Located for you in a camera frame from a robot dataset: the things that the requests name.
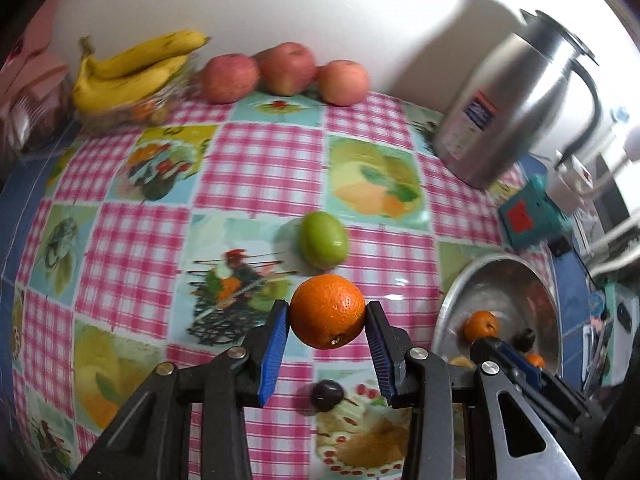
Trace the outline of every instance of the aluminum bowl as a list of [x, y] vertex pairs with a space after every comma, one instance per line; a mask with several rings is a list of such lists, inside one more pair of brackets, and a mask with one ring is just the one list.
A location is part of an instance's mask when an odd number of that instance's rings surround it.
[[470, 263], [454, 280], [438, 315], [431, 350], [445, 361], [469, 357], [462, 336], [468, 317], [489, 310], [500, 321], [498, 336], [510, 343], [525, 328], [536, 333], [533, 351], [551, 373], [561, 372], [562, 331], [558, 308], [540, 276], [512, 254], [490, 254]]

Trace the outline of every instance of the tablecloth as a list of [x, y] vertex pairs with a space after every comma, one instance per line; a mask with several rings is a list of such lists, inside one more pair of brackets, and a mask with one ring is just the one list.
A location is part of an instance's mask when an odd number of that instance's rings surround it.
[[[185, 101], [158, 128], [81, 132], [52, 158], [33, 177], [44, 195], [24, 249], [8, 249], [21, 257], [12, 286], [5, 261], [0, 301], [12, 298], [14, 423], [47, 478], [71, 475], [155, 364], [206, 362], [290, 299], [316, 272], [295, 242], [313, 210], [350, 235], [332, 272], [428, 348], [457, 273], [505, 249], [495, 204], [525, 181], [519, 165], [491, 192], [459, 181], [431, 151], [439, 119], [377, 93], [338, 108], [254, 92], [233, 105]], [[555, 297], [546, 247], [521, 256]], [[324, 378], [342, 384], [351, 411], [309, 412], [308, 387]], [[193, 479], [201, 414], [196, 405]], [[255, 479], [400, 476], [402, 453], [373, 455], [402, 448], [408, 419], [380, 397], [364, 334], [333, 351], [291, 334], [276, 393], [245, 419]]]

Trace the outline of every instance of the apple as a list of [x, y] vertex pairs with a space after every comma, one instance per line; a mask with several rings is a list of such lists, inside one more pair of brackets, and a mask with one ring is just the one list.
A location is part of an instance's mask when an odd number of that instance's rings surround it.
[[303, 44], [288, 41], [256, 55], [269, 91], [292, 96], [302, 92], [316, 75], [316, 60]]
[[369, 73], [360, 64], [336, 59], [321, 66], [316, 76], [318, 92], [325, 102], [336, 106], [351, 106], [367, 97]]
[[244, 54], [209, 60], [200, 74], [204, 97], [212, 104], [235, 103], [253, 92], [260, 79], [258, 63]]

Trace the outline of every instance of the banana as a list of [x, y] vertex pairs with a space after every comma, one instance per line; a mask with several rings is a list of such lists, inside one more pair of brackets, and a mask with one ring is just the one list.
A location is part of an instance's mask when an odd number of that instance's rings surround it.
[[72, 91], [76, 108], [85, 114], [130, 104], [153, 94], [181, 69], [189, 56], [170, 57], [142, 72], [116, 79], [94, 77], [90, 69], [92, 57], [88, 55], [81, 59]]
[[104, 61], [91, 58], [89, 69], [102, 79], [114, 79], [138, 72], [168, 57], [182, 56], [203, 46], [209, 38], [197, 30], [179, 30], [145, 41]]

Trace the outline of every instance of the kettle handle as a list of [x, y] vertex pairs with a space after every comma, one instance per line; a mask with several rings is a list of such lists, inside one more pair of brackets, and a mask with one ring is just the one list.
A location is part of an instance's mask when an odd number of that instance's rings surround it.
[[589, 92], [591, 92], [591, 97], [593, 98], [593, 116], [591, 117], [591, 121], [589, 121], [589, 124], [587, 124], [587, 127], [577, 137], [577, 139], [570, 142], [569, 145], [567, 145], [564, 150], [562, 150], [562, 157], [556, 164], [556, 169], [558, 168], [558, 166], [560, 166], [560, 164], [567, 161], [575, 152], [577, 152], [587, 143], [587, 141], [591, 137], [591, 134], [595, 131], [596, 126], [598, 126], [598, 123], [600, 122], [600, 116], [602, 115], [602, 104], [600, 103], [598, 88], [596, 87], [596, 83], [593, 81], [593, 78], [591, 77], [589, 72], [587, 72], [585, 67], [578, 63], [578, 61], [575, 59], [571, 60], [571, 70], [573, 70], [575, 73], [577, 73], [578, 76], [580, 76], [580, 78], [587, 85]]

